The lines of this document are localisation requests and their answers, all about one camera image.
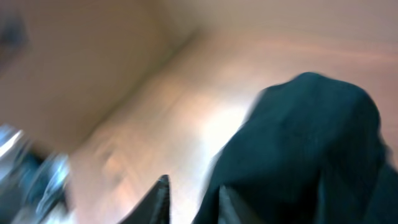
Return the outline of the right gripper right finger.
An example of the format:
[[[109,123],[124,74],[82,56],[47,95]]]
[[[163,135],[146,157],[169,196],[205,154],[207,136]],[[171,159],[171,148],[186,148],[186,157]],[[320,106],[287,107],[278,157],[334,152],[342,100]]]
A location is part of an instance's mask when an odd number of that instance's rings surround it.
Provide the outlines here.
[[[264,224],[232,188],[221,186],[219,190],[218,224]]]

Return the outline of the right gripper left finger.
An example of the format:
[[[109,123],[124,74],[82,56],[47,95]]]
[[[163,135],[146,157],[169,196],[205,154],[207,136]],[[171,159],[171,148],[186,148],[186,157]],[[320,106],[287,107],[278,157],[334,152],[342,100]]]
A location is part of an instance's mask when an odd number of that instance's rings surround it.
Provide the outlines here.
[[[120,224],[169,224],[170,181],[162,175]]]

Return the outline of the black shorts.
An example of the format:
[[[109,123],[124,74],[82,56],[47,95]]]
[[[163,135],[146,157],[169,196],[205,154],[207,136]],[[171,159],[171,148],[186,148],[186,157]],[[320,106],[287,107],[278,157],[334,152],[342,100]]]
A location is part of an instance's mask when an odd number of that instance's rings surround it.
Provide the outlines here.
[[[266,223],[396,223],[397,171],[360,87],[303,73],[270,86],[220,152],[195,223],[216,223],[220,190]]]

